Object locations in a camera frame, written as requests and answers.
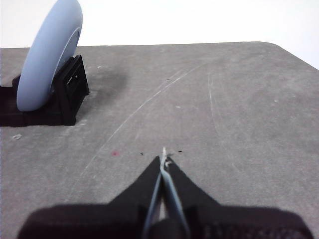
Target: white wall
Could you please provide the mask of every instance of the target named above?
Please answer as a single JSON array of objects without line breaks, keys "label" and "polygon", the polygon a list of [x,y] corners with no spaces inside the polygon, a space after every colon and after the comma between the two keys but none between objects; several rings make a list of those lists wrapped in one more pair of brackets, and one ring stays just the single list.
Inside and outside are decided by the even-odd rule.
[{"label": "white wall", "polygon": [[[1,0],[1,47],[30,47],[56,0]],[[79,45],[275,43],[319,69],[319,0],[79,0]]]}]

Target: black bracket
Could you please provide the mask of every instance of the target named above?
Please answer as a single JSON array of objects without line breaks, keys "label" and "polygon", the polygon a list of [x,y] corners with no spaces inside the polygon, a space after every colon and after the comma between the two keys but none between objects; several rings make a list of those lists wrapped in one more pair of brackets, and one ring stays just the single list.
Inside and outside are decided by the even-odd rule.
[{"label": "black bracket", "polygon": [[0,126],[75,125],[75,116],[89,94],[82,56],[71,57],[55,75],[53,93],[38,110],[18,110],[16,93],[19,79],[20,76],[12,80],[12,87],[0,86]]}]

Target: scratch mark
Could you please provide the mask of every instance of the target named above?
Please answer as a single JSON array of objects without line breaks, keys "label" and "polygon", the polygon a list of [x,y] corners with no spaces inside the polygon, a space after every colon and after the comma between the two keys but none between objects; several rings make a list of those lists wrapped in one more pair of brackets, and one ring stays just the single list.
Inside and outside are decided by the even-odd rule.
[{"label": "scratch mark", "polygon": [[211,112],[211,118],[212,118],[213,123],[214,123],[215,131],[218,134],[218,136],[220,137],[220,134],[219,134],[217,127],[216,127],[216,122],[215,122],[214,113],[213,113],[213,101],[212,101],[212,96],[211,96],[211,86],[213,85],[213,83],[212,83],[213,80],[211,80],[211,84],[209,83],[209,80],[210,80],[210,73],[208,74],[208,78],[207,78],[208,93],[209,93],[209,99],[210,99],[210,112]]},{"label": "scratch mark", "polygon": [[113,136],[127,123],[127,121],[129,121],[129,119],[131,117],[133,117],[145,104],[147,104],[149,101],[151,101],[155,96],[157,96],[158,94],[160,94],[161,92],[166,91],[166,89],[168,87],[170,87],[172,84],[176,83],[177,81],[179,81],[180,79],[184,78],[185,76],[187,76],[189,73],[193,72],[194,70],[196,70],[197,68],[205,65],[198,65],[194,68],[192,68],[191,70],[187,71],[186,73],[184,73],[183,75],[181,75],[180,77],[178,77],[176,80],[172,81],[170,84],[168,84],[167,86],[163,87],[161,90],[159,90],[156,94],[154,94],[153,96],[151,96],[150,98],[148,98],[146,101],[144,101],[143,104],[141,104],[132,114],[130,114],[127,119],[114,131],[114,133],[107,139],[107,141],[97,150],[96,154],[93,155],[93,157],[91,158],[91,160],[89,161],[89,163],[86,165],[86,167],[83,169],[82,173],[80,174],[80,176],[78,177],[78,179],[75,181],[75,183],[73,184],[70,193],[68,195],[68,197],[64,200],[65,202],[68,201],[69,196],[73,193],[74,187],[75,185],[78,183],[78,181],[82,178],[83,174],[85,173],[85,171],[87,170],[87,168],[91,165],[91,163],[94,161],[94,159],[96,158],[96,156],[100,153],[101,149],[113,138]]}]

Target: gray table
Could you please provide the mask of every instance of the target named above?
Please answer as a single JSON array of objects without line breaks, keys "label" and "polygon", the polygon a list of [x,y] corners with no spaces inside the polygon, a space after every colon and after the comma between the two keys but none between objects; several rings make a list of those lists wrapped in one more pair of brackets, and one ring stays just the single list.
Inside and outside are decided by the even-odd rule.
[{"label": "gray table", "polygon": [[[3,85],[26,54],[1,50]],[[1,238],[38,208],[110,201],[163,146],[220,203],[294,211],[319,237],[318,70],[263,42],[78,54],[91,94],[75,126],[1,128]]]}]

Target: white speck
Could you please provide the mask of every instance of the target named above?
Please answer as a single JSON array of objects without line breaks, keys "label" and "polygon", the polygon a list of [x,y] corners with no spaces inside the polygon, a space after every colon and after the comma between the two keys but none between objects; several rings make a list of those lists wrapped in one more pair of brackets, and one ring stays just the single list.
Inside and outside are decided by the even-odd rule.
[{"label": "white speck", "polygon": [[12,138],[15,139],[15,140],[19,140],[21,139],[22,135],[21,134],[17,134],[15,136],[13,136]]}]

